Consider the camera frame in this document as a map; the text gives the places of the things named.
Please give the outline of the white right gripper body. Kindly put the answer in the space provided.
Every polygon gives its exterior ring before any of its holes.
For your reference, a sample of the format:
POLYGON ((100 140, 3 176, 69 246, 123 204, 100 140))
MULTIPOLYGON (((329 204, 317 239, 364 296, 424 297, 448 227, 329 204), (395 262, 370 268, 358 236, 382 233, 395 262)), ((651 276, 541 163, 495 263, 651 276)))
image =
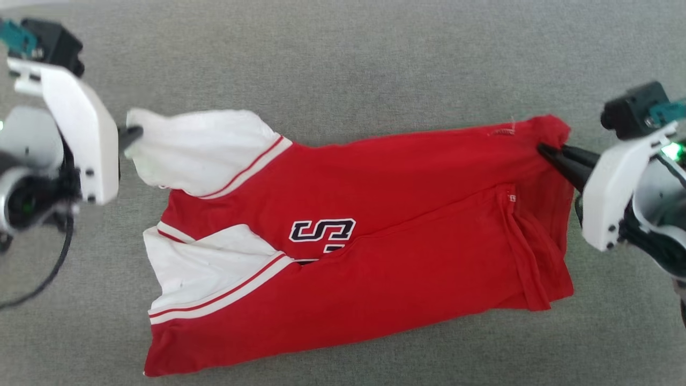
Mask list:
POLYGON ((650 159, 678 134, 678 122, 642 138, 621 141, 600 156, 581 194, 583 219, 581 233, 598 251, 607 251, 619 240, 618 230, 624 211, 636 190, 650 159))

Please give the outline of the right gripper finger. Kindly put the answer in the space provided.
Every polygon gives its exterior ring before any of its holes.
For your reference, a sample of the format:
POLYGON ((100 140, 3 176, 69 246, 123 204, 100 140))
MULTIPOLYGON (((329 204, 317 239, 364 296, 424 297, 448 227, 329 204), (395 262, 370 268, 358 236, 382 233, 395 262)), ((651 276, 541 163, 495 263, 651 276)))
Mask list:
POLYGON ((600 154, 581 147, 563 146, 560 153, 560 163, 564 168, 595 168, 600 154))
POLYGON ((584 191, 593 168, 564 168, 560 163, 561 147, 539 143, 538 152, 578 191, 584 191))

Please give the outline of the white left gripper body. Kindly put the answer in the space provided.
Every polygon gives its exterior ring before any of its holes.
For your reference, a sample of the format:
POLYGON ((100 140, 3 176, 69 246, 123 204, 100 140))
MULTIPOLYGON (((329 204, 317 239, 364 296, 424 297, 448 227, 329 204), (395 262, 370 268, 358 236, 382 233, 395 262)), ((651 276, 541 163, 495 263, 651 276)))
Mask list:
POLYGON ((84 198, 97 205, 118 193, 118 130, 95 91, 71 71, 54 64, 8 58, 19 73, 14 89, 42 98, 81 169, 84 198))

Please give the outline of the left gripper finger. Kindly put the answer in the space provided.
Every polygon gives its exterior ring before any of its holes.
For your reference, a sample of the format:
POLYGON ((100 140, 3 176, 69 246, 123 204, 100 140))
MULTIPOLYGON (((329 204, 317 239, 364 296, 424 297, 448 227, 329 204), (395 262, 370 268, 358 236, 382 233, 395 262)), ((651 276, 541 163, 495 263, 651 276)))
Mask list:
POLYGON ((133 125, 132 127, 120 125, 120 127, 118 127, 118 151, 126 151, 128 147, 142 138, 143 134, 144 128, 140 125, 133 125))

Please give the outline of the red and white jersey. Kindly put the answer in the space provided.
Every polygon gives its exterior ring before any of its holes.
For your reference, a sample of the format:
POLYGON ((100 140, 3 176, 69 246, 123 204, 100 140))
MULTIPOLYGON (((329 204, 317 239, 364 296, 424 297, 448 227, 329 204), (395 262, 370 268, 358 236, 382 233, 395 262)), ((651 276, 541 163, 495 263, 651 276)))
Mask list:
POLYGON ((556 116, 307 146, 249 110, 164 116, 125 155, 169 191, 144 374, 355 344, 573 294, 556 116))

